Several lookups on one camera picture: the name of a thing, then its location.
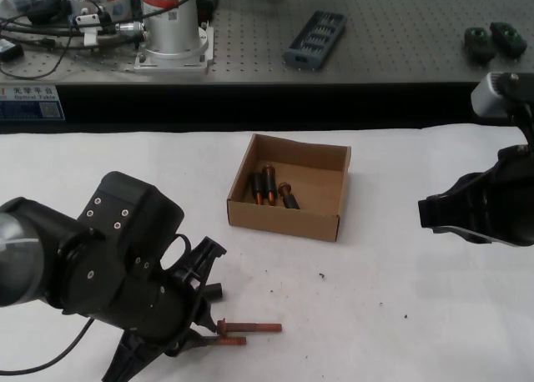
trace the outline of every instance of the white table surface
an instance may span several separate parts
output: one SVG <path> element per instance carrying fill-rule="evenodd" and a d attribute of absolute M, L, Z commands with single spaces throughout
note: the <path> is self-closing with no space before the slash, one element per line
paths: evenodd
<path fill-rule="evenodd" d="M 244 347 L 162 356 L 137 382 L 534 379 L 534 249 L 433 235 L 417 210 L 524 143 L 518 130 L 269 134 L 352 146 L 337 243 L 228 225 L 225 199 L 251 133 L 0 136 L 0 203 L 25 196 L 76 218 L 109 171 L 154 184 L 184 209 L 180 232 L 193 244 L 208 235 L 228 250 L 209 280 L 225 292 L 214 318 L 284 325 Z M 49 361 L 84 323 L 41 302 L 0 309 L 0 369 Z M 59 364 L 13 380 L 98 381 L 121 332 L 95 322 Z"/>

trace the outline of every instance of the white clip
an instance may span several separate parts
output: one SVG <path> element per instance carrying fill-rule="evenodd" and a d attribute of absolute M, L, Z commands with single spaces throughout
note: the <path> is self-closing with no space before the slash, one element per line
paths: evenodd
<path fill-rule="evenodd" d="M 98 31 L 102 30 L 101 26 L 93 26 L 90 28 L 81 28 L 83 25 L 93 25 L 95 23 L 100 24 L 100 18 L 97 14 L 78 15 L 76 17 L 76 23 L 83 33 L 83 45 L 84 46 L 96 46 L 98 45 L 97 37 Z"/>

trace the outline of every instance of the bolt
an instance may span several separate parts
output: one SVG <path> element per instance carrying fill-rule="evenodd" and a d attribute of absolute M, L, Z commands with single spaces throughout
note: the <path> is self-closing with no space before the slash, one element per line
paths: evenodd
<path fill-rule="evenodd" d="M 217 321 L 217 333 L 225 336 L 229 332 L 281 332 L 282 324 L 243 324 Z"/>
<path fill-rule="evenodd" d="M 213 346 L 244 346 L 247 344 L 247 338 L 244 336 L 238 336 L 234 338 L 215 338 L 207 339 L 208 345 Z"/>
<path fill-rule="evenodd" d="M 264 187 L 267 193 L 267 201 L 269 205 L 276 205 L 276 170 L 272 165 L 265 165 L 261 171 L 264 177 Z"/>
<path fill-rule="evenodd" d="M 256 200 L 256 204 L 264 205 L 264 187 L 261 180 L 261 173 L 254 172 L 250 175 L 250 187 L 252 188 L 252 197 Z"/>
<path fill-rule="evenodd" d="M 278 193 L 284 200 L 284 206 L 287 209 L 300 209 L 299 204 L 293 194 L 291 194 L 291 185 L 286 182 L 282 182 L 278 187 Z"/>

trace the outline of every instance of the black cable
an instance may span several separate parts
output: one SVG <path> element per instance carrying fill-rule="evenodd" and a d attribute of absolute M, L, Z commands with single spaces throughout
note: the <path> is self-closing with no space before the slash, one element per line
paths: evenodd
<path fill-rule="evenodd" d="M 20 15 L 17 15 L 16 17 L 9 18 L 6 21 L 2 21 L 0 23 L 0 34 L 2 34 L 4 23 L 5 24 L 9 24 L 9 22 L 11 22 L 11 20 L 19 19 L 19 18 L 24 17 L 26 15 L 27 15 L 27 13 L 22 13 Z M 16 78 L 16 79 L 21 79 L 21 80 L 35 80 L 35 79 L 46 78 L 47 76 L 49 76 L 52 73 L 56 72 L 56 69 L 58 69 L 59 64 L 63 60 L 63 57 L 65 57 L 65 55 L 67 54 L 68 47 L 70 46 L 70 43 L 73 41 L 73 30 L 72 30 L 72 26 L 70 24 L 69 24 L 68 32 L 69 32 L 69 36 L 68 36 L 67 44 L 65 45 L 65 48 L 61 52 L 61 55 L 59 56 L 58 61 L 56 62 L 56 64 L 54 65 L 54 67 L 52 68 L 51 71 L 43 73 L 41 75 L 35 75 L 35 76 L 19 76 L 19 75 L 14 75 L 12 73 L 8 73 L 8 72 L 4 71 L 2 69 L 2 66 L 0 65 L 0 73 L 5 75 L 5 76 L 9 76 L 10 78 Z"/>
<path fill-rule="evenodd" d="M 90 319 L 87 321 L 81 332 L 76 336 L 76 339 L 55 359 L 52 361 L 48 361 L 46 364 L 39 365 L 38 367 L 28 368 L 28 369 L 21 369 L 19 371 L 0 371 L 0 376 L 16 376 L 16 375 L 27 375 L 27 374 L 33 374 L 39 371 L 42 371 L 43 369 L 50 368 L 54 364 L 57 364 L 59 361 L 64 359 L 67 354 L 69 354 L 73 349 L 76 347 L 76 345 L 80 342 L 82 337 L 87 333 L 91 325 L 93 324 L 94 319 Z"/>
<path fill-rule="evenodd" d="M 5 30 L 6 32 L 13 32 L 13 33 L 23 33 L 23 34 L 39 34 L 41 36 L 57 36 L 57 37 L 63 37 L 67 38 L 69 36 L 68 32 L 65 32 L 64 30 L 41 30 L 36 28 L 13 28 L 10 26 L 6 26 L 2 28 L 2 30 Z M 80 38 L 83 36 L 83 33 L 73 31 L 73 37 Z"/>

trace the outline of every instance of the cardboard box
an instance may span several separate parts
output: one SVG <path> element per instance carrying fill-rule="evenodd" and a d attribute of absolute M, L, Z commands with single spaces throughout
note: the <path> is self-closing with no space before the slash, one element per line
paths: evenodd
<path fill-rule="evenodd" d="M 276 185 L 287 182 L 300 210 L 287 209 L 279 196 L 276 206 L 254 201 L 249 177 L 271 164 Z M 227 200 L 228 222 L 233 226 L 337 240 L 348 184 L 350 147 L 298 143 L 255 134 L 250 141 Z"/>

